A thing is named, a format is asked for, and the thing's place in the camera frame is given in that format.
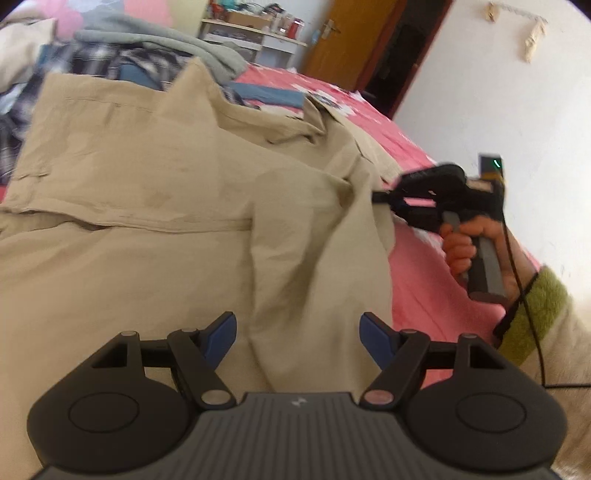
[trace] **white wall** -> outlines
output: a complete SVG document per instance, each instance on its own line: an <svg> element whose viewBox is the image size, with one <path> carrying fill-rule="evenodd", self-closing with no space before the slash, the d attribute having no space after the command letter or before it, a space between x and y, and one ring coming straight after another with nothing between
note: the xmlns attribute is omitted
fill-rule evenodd
<svg viewBox="0 0 591 480"><path fill-rule="evenodd" d="M533 22L456 0L394 120L438 162L478 173L500 153L515 236L591 304L591 22L566 0L511 0L549 21L533 63Z"/></svg>
<svg viewBox="0 0 591 480"><path fill-rule="evenodd" d="M310 40L315 30L319 29L327 19L334 0L280 0L277 3L296 18L301 18L306 25L304 30L298 36L298 40L310 45ZM296 69L301 70L307 53L312 49L300 49L296 54L294 65Z"/></svg>

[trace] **red bottle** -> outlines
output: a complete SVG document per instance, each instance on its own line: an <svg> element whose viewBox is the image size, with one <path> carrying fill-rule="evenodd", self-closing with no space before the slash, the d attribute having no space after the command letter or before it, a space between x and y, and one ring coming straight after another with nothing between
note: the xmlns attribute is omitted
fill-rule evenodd
<svg viewBox="0 0 591 480"><path fill-rule="evenodd" d="M285 36L287 38L293 38L293 40L296 40L302 28L304 28L304 21L301 18L296 18Z"/></svg>

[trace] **fingers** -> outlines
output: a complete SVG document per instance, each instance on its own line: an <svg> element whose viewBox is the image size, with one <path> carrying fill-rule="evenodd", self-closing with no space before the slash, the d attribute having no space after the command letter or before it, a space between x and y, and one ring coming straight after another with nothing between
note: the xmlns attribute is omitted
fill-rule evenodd
<svg viewBox="0 0 591 480"><path fill-rule="evenodd" d="M458 277L462 275L464 272L470 270L470 267L472 266L472 260L470 260L469 258L463 258L462 260L456 260L452 264L448 263L448 265L449 271L452 273L454 277L456 277L456 280L459 283L461 283L462 281Z"/></svg>
<svg viewBox="0 0 591 480"><path fill-rule="evenodd" d="M500 222L479 215L469 222L460 225L460 232L469 236L485 236L492 240L503 237L503 226Z"/></svg>
<svg viewBox="0 0 591 480"><path fill-rule="evenodd" d="M476 256L476 247L474 245L457 245L446 251L446 262L452 265L458 260L471 260Z"/></svg>
<svg viewBox="0 0 591 480"><path fill-rule="evenodd" d="M472 238L462 233L450 233L443 240L441 248L445 253L449 252L455 247L472 245Z"/></svg>

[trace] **green cuff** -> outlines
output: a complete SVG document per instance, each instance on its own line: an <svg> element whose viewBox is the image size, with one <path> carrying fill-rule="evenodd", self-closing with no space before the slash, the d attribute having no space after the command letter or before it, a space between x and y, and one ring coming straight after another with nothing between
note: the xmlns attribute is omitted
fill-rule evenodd
<svg viewBox="0 0 591 480"><path fill-rule="evenodd" d="M542 268L526 296L540 342L558 318L558 314L564 308L568 298L566 287L562 285L556 275L548 267ZM535 342L530 323L524 306L520 305L511 322L511 327L503 337L499 351L507 360L515 365L521 365L534 350Z"/></svg>

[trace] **metal pivot screw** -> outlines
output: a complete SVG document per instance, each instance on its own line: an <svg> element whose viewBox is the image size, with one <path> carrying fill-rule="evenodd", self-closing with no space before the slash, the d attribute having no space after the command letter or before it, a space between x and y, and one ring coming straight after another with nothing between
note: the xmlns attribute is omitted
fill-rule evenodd
<svg viewBox="0 0 591 480"><path fill-rule="evenodd" d="M371 405L389 405L394 401L394 395L387 390L370 390L363 398Z"/></svg>
<svg viewBox="0 0 591 480"><path fill-rule="evenodd" d="M207 405L224 405L231 399L231 395L225 390L207 390L201 395L201 400Z"/></svg>

